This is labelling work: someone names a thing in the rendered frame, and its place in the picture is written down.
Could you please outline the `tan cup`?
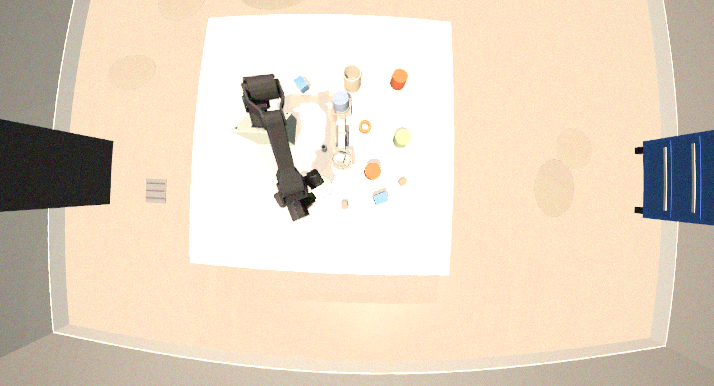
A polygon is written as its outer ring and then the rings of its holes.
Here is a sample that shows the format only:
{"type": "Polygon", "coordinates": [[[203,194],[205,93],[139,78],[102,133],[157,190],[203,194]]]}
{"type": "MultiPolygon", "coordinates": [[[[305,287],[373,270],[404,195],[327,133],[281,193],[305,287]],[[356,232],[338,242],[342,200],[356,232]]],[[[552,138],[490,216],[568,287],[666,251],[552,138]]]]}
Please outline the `tan cup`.
{"type": "Polygon", "coordinates": [[[343,83],[346,91],[358,91],[361,86],[361,70],[354,64],[349,64],[343,71],[343,83]]]}

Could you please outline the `orange cylinder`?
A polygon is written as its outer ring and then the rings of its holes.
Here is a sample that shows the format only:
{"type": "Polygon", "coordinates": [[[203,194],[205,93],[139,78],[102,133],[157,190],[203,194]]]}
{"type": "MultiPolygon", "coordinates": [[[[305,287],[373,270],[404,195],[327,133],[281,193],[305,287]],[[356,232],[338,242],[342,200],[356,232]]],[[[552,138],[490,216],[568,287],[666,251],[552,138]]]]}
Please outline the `orange cylinder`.
{"type": "Polygon", "coordinates": [[[368,179],[374,180],[380,176],[381,168],[376,163],[370,163],[366,166],[364,174],[368,179]]]}
{"type": "Polygon", "coordinates": [[[406,70],[402,68],[398,68],[393,72],[393,76],[391,79],[391,87],[395,90],[401,90],[401,88],[404,87],[406,81],[408,79],[408,73],[406,70]]]}

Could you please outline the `small blue block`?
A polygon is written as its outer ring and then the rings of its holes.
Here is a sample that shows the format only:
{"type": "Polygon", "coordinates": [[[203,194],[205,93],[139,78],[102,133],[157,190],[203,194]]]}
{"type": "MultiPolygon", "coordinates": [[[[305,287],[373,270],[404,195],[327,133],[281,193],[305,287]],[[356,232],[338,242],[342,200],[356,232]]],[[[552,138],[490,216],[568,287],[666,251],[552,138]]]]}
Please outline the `small blue block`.
{"type": "Polygon", "coordinates": [[[376,205],[389,201],[386,192],[381,192],[376,195],[373,195],[373,199],[376,205]]]}
{"type": "Polygon", "coordinates": [[[299,90],[301,90],[302,93],[305,93],[307,90],[310,89],[308,83],[305,81],[305,79],[302,78],[302,75],[300,75],[298,78],[294,80],[296,83],[296,86],[298,87],[299,90]]]}

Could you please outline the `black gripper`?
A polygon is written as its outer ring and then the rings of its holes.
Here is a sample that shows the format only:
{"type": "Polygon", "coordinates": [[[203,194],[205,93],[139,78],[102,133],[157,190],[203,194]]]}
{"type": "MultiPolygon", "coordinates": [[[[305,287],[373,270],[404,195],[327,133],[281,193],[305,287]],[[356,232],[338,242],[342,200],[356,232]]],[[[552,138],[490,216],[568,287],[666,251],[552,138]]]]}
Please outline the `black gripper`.
{"type": "MultiPolygon", "coordinates": [[[[304,178],[306,179],[306,183],[311,190],[315,189],[316,187],[318,187],[324,183],[324,180],[322,179],[322,177],[319,174],[319,172],[317,171],[317,169],[312,169],[311,171],[307,172],[306,175],[304,176],[304,178]]],[[[275,198],[276,202],[278,203],[278,205],[280,206],[280,208],[283,209],[286,207],[286,206],[283,206],[278,192],[274,194],[274,198],[275,198]]]]}

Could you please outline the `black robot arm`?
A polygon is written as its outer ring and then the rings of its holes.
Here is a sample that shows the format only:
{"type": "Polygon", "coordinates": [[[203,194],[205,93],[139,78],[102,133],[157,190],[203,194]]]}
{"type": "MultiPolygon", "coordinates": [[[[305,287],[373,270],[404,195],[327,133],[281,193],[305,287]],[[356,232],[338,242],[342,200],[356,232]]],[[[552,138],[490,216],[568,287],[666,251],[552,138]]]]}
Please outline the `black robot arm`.
{"type": "Polygon", "coordinates": [[[241,98],[253,124],[251,127],[267,130],[278,165],[276,173],[278,194],[283,206],[287,207],[292,221],[296,221],[309,216],[307,209],[316,202],[316,196],[308,192],[306,179],[294,165],[283,112],[285,94],[279,79],[274,78],[274,73],[242,77],[241,98]],[[280,110],[268,111],[271,107],[270,100],[279,98],[280,110]]]}

